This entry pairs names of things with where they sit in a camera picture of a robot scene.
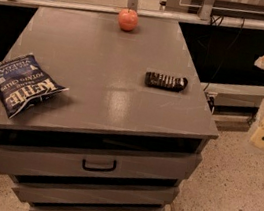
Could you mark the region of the red apple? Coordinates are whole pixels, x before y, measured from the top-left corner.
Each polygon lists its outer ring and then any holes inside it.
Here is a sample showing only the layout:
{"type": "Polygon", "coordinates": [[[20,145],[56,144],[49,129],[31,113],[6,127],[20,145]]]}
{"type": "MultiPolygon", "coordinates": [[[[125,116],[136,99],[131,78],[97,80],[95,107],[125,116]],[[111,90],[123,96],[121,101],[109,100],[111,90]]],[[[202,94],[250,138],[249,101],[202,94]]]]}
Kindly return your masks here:
{"type": "Polygon", "coordinates": [[[132,31],[137,27],[138,14],[133,9],[122,9],[118,15],[118,24],[123,31],[132,31]]]}

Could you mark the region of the black rxbar chocolate bar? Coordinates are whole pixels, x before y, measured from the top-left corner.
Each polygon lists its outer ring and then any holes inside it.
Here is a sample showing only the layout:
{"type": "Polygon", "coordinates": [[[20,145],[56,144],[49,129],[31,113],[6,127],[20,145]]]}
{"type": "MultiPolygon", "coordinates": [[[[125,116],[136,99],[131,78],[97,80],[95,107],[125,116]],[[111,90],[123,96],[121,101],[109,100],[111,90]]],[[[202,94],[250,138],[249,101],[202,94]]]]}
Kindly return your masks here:
{"type": "Polygon", "coordinates": [[[158,72],[146,72],[145,85],[151,88],[181,92],[187,85],[187,79],[175,76],[160,74],[158,72]]]}

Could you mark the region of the grey drawer cabinet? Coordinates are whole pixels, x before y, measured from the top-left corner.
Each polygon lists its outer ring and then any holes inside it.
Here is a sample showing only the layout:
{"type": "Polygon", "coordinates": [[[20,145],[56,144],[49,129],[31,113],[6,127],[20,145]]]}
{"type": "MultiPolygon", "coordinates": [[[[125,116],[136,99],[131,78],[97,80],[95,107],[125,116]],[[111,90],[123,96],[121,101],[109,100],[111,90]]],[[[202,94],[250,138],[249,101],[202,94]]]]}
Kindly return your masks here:
{"type": "Polygon", "coordinates": [[[0,173],[30,211],[164,211],[217,137],[179,24],[138,24],[127,33],[111,14],[41,8],[12,47],[67,88],[11,119],[0,102],[0,173]],[[187,87],[148,87],[151,71],[187,87]],[[87,172],[84,158],[116,169],[87,172]]]}

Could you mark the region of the blue Kettle chips bag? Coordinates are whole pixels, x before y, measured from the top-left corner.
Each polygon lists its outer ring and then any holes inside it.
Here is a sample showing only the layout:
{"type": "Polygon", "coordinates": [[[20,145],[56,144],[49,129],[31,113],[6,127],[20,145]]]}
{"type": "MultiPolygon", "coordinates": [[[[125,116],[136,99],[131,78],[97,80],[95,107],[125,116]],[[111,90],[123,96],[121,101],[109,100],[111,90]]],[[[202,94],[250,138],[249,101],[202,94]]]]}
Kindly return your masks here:
{"type": "Polygon", "coordinates": [[[0,62],[0,101],[10,119],[63,91],[32,53],[0,62]]]}

